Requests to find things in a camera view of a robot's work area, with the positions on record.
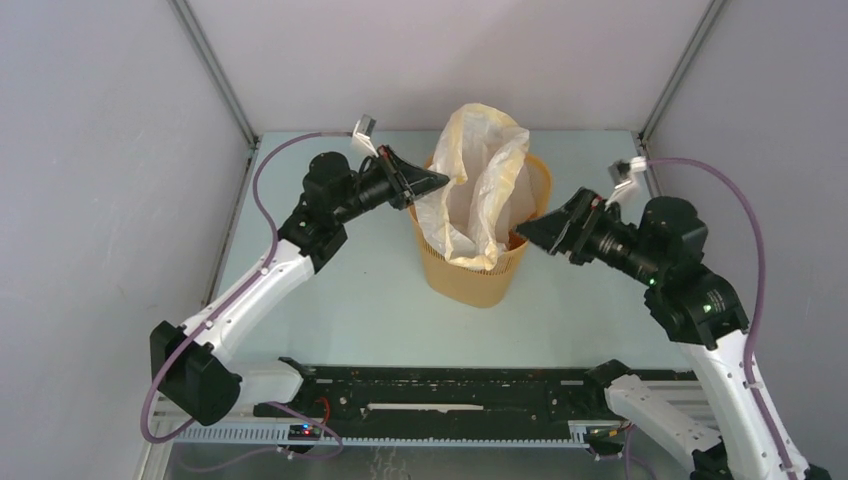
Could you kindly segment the translucent cream trash bag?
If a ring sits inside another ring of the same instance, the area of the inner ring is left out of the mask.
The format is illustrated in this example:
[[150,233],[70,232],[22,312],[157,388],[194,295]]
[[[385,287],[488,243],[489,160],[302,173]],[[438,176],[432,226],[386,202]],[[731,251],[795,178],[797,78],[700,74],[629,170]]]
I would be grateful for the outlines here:
[[529,130],[494,107],[469,103],[451,114],[429,166],[449,183],[415,202],[425,242],[448,263],[494,269],[511,227],[535,212],[529,145]]

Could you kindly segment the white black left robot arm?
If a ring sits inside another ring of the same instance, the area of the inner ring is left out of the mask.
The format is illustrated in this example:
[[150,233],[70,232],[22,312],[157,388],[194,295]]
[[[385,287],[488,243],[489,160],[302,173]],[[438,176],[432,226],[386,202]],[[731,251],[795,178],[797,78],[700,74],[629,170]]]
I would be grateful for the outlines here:
[[388,146],[351,169],[339,152],[314,157],[291,215],[273,227],[272,244],[222,296],[180,325],[167,321],[150,334],[153,381],[158,393],[203,426],[222,420],[239,404],[276,401],[292,416],[316,403],[305,372],[283,361],[268,369],[239,371],[235,351],[284,297],[317,274],[347,240],[346,223],[383,205],[396,210],[449,182],[448,176],[401,159]]

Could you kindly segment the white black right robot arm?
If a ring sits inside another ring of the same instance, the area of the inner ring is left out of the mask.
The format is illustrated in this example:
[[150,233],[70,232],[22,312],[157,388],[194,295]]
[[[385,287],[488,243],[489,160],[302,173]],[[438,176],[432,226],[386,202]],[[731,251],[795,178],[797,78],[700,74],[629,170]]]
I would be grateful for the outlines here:
[[777,420],[766,387],[746,377],[750,324],[732,285],[703,264],[707,226],[686,200],[660,196],[638,224],[616,203],[580,189],[563,206],[519,224],[516,233],[575,265],[601,261],[645,287],[651,317],[677,345],[704,392],[714,427],[654,394],[612,360],[592,371],[585,411],[628,420],[673,456],[693,479],[825,479]]

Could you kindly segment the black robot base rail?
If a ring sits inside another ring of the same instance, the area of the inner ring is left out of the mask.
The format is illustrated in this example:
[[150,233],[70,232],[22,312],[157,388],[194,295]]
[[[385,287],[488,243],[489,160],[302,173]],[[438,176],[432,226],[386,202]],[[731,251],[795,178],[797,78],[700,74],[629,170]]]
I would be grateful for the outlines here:
[[351,446],[581,448],[622,434],[602,389],[631,371],[312,366],[286,405]]

